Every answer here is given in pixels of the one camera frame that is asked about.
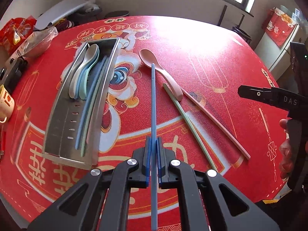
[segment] mug handle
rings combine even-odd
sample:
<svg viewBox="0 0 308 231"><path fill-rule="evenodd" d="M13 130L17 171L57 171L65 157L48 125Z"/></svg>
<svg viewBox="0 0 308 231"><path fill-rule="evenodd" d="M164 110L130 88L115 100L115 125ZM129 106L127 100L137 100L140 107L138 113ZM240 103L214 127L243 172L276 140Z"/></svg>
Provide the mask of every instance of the mug handle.
<svg viewBox="0 0 308 231"><path fill-rule="evenodd" d="M0 123L5 123L7 121L7 117L4 118L4 121L0 120Z"/></svg>

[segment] cartoon eye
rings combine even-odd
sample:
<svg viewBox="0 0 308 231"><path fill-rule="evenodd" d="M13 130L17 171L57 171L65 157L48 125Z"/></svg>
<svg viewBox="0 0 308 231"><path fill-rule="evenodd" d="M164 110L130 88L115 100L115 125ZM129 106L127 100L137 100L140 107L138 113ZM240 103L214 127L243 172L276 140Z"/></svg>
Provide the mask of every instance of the cartoon eye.
<svg viewBox="0 0 308 231"><path fill-rule="evenodd" d="M128 73L128 68L126 67L115 68L110 84L116 85L123 83L127 79L127 73Z"/></svg>

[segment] metal screw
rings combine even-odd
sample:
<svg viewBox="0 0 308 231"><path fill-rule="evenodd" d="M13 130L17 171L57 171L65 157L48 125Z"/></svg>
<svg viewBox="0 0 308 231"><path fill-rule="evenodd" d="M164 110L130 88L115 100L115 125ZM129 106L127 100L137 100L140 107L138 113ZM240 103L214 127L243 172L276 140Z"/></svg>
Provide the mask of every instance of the metal screw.
<svg viewBox="0 0 308 231"><path fill-rule="evenodd" d="M135 165L135 164L137 164L137 160L136 160L136 159L133 159L133 158L132 158L132 159L128 159L128 160L127 160L127 164L128 164L128 165Z"/></svg>
<svg viewBox="0 0 308 231"><path fill-rule="evenodd" d="M95 168L91 170L91 175L93 176L98 176L100 174L100 170Z"/></svg>
<svg viewBox="0 0 308 231"><path fill-rule="evenodd" d="M206 173L209 177L215 177L217 175L217 172L214 169L210 169Z"/></svg>
<svg viewBox="0 0 308 231"><path fill-rule="evenodd" d="M181 164L181 162L179 160L172 160L170 163L171 163L172 166L178 166L178 165Z"/></svg>

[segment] table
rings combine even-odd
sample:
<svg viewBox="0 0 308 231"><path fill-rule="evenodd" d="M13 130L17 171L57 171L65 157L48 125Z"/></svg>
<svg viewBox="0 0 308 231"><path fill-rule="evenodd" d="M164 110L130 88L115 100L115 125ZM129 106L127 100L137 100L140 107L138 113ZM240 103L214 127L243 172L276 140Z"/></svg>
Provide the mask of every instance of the table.
<svg viewBox="0 0 308 231"><path fill-rule="evenodd" d="M138 16L96 21L71 28L30 63L14 93L15 109L7 125L6 153L0 163L0 192L16 211L32 221L87 171L41 157L50 110L78 46L121 37L121 51L102 119L98 167L112 169L144 146L150 135L151 70L138 53L152 50L178 84L195 97L249 152L247 161L233 143L185 96L181 105L195 125L218 171L252 201L273 198L284 185L279 177L286 139L278 126L286 111L242 99L242 84L277 86L253 50L236 33L181 18ZM157 74L157 134L163 146L193 169L209 164L186 123L164 91ZM159 230L180 230L176 190L158 189ZM132 189L128 230L150 230L150 189Z"/></svg>

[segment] white mug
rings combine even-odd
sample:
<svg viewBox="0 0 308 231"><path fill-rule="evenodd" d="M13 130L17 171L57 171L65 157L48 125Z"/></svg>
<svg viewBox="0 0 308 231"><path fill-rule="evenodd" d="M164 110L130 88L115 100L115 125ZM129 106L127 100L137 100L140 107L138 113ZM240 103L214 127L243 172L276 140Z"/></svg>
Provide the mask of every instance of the white mug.
<svg viewBox="0 0 308 231"><path fill-rule="evenodd" d="M0 123L9 120L14 109L14 99L3 85L0 86Z"/></svg>

